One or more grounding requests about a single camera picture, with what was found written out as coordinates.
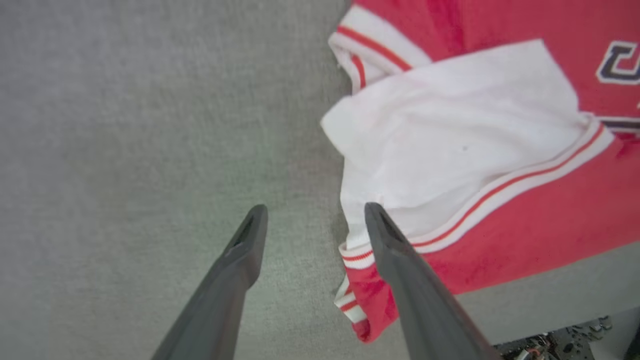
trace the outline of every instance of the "red fabric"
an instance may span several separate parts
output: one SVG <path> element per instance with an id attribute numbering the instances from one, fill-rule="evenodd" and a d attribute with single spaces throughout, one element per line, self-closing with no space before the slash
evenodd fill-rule
<path id="1" fill-rule="evenodd" d="M 638 0 L 355 0 L 389 21 L 434 61 L 542 38 L 572 82 L 580 108 L 640 117 L 640 81 L 603 83 L 596 73 L 613 41 L 640 44 Z M 619 69 L 638 64 L 640 46 Z"/>
<path id="2" fill-rule="evenodd" d="M 640 234 L 639 179 L 640 142 L 617 138 L 583 166 L 520 194 L 425 260 L 459 294 L 632 243 Z M 375 265 L 346 270 L 367 315 L 353 328 L 360 340 L 373 341 L 398 316 L 391 289 Z"/>

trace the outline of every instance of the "striped trim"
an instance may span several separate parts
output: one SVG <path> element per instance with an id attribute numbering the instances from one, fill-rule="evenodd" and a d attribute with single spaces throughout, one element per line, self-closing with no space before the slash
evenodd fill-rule
<path id="1" fill-rule="evenodd" d="M 338 288 L 338 292 L 335 294 L 335 300 L 333 303 L 351 320 L 353 323 L 361 322 L 362 320 L 367 319 L 367 315 L 362 311 L 360 305 L 358 305 L 358 301 L 356 300 L 356 295 L 351 291 L 351 286 L 349 285 L 349 278 L 344 277 L 344 280 L 340 287 Z"/>
<path id="2" fill-rule="evenodd" d="M 599 117 L 611 131 L 640 134 L 640 117 Z"/>
<path id="3" fill-rule="evenodd" d="M 414 67 L 430 64 L 431 58 L 385 19 L 353 5 L 336 32 L 329 37 L 329 46 L 338 63 L 347 72 L 357 93 L 364 84 Z M 364 64 L 362 71 L 353 57 Z"/>
<path id="4" fill-rule="evenodd" d="M 360 44 L 368 47 L 369 49 L 377 52 L 378 54 L 384 56 L 388 61 L 391 61 L 395 66 L 397 66 L 402 71 L 411 70 L 411 65 L 409 65 L 406 61 L 404 61 L 400 56 L 396 55 L 393 51 L 387 49 L 386 47 L 380 45 L 375 42 L 371 38 L 366 37 L 365 35 L 347 28 L 346 26 L 338 26 L 337 30 L 338 34 L 342 34 L 346 37 L 349 37 Z"/>
<path id="5" fill-rule="evenodd" d="M 457 242 L 495 209 L 521 193 L 569 174 L 604 151 L 613 140 L 614 136 L 600 122 L 592 121 L 580 140 L 555 159 L 512 172 L 490 183 L 444 225 L 424 236 L 411 238 L 409 242 L 423 254 L 442 250 Z M 374 263 L 370 243 L 349 250 L 343 243 L 339 250 L 347 268 L 364 269 Z"/>
<path id="6" fill-rule="evenodd" d="M 364 88 L 367 86 L 367 76 L 364 74 L 364 65 L 362 65 L 362 61 L 357 55 L 353 55 L 351 57 L 351 62 L 355 65 L 356 69 L 358 69 L 358 76 L 360 77 L 360 88 Z"/>

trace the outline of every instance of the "white fabric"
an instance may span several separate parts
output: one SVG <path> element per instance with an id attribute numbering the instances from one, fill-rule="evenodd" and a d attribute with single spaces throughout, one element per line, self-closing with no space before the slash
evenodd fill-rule
<path id="1" fill-rule="evenodd" d="M 346 248 L 369 242 L 367 201 L 416 238 L 493 180 L 554 159 L 588 128 L 577 105 L 541 41 L 426 65 L 344 98 L 322 127 L 345 157 Z"/>
<path id="2" fill-rule="evenodd" d="M 369 10 L 354 4 L 342 18 L 340 27 L 368 38 L 398 56 L 411 67 L 419 67 L 431 63 L 431 58 L 409 41 L 393 25 Z M 353 93 L 360 90 L 360 74 L 351 62 L 353 55 L 358 55 L 364 65 L 365 82 L 373 84 L 389 74 L 399 74 L 403 70 L 380 54 L 339 32 L 331 35 L 329 46 L 338 63 L 344 68 L 353 84 Z"/>

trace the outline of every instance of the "gray fabric surface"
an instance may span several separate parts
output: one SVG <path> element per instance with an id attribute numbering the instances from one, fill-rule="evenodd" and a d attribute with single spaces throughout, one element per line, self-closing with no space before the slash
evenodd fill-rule
<path id="1" fill-rule="evenodd" d="M 237 359 L 406 358 L 332 304 L 343 0 L 0 2 L 3 359 L 146 359 L 249 208 L 269 206 Z M 494 342 L 640 304 L 635 244 L 461 301 Z"/>

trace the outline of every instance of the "red and white stripe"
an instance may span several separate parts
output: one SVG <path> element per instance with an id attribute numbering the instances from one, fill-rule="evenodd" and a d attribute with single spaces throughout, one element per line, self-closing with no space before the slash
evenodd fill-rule
<path id="1" fill-rule="evenodd" d="M 527 190 L 569 174 L 604 151 L 613 140 L 614 135 L 593 120 L 582 137 L 556 158 L 500 177 L 485 186 L 445 224 L 408 240 L 421 254 L 442 250 L 460 240 L 495 209 Z M 370 243 L 353 249 L 347 249 L 343 243 L 339 250 L 347 268 L 364 269 L 374 264 Z"/>
<path id="2" fill-rule="evenodd" d="M 340 308 L 352 323 L 361 322 L 362 320 L 367 319 L 367 315 L 362 311 L 360 305 L 358 305 L 356 296 L 349 287 L 349 278 L 346 276 L 335 295 L 333 303 Z"/>
<path id="3" fill-rule="evenodd" d="M 349 9 L 329 38 L 329 46 L 349 74 L 354 94 L 387 75 L 432 62 L 393 25 L 358 5 Z"/>

